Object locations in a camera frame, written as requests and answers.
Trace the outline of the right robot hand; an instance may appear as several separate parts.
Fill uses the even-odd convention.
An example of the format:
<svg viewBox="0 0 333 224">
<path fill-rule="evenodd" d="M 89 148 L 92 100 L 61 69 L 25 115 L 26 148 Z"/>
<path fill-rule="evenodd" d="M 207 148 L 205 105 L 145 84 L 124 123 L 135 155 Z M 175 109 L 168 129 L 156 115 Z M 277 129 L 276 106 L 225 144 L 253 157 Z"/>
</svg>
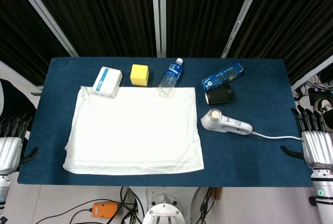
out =
<svg viewBox="0 0 333 224">
<path fill-rule="evenodd" d="M 332 170 L 332 138 L 325 129 L 323 116 L 298 105 L 291 109 L 301 135 L 302 152 L 280 149 L 288 156 L 303 160 L 311 169 Z"/>
</svg>

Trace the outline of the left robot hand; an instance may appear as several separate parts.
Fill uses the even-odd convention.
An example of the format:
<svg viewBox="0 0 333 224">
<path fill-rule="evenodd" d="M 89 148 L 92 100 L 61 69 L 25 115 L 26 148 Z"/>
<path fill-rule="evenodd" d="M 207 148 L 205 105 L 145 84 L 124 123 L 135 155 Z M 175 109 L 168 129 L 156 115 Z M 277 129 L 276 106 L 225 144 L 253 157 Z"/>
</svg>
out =
<svg viewBox="0 0 333 224">
<path fill-rule="evenodd" d="M 25 155 L 28 139 L 25 134 L 32 121 L 32 116 L 26 113 L 1 120 L 1 177 L 20 170 L 20 167 L 30 162 L 39 151 L 35 147 L 30 154 Z"/>
</svg>

